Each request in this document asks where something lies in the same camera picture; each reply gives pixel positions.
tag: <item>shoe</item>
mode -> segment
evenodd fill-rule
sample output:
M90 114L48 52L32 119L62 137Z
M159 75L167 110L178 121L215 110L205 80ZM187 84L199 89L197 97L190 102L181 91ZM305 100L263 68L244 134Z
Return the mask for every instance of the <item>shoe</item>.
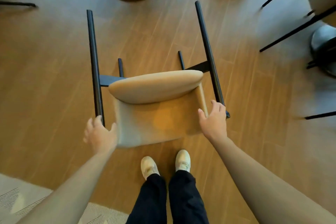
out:
M141 160L141 172L145 180L147 180L147 177L149 175L160 175L155 161L149 156L143 157L143 159Z
M190 172L191 160L186 150L180 150L176 155L175 171L184 170Z

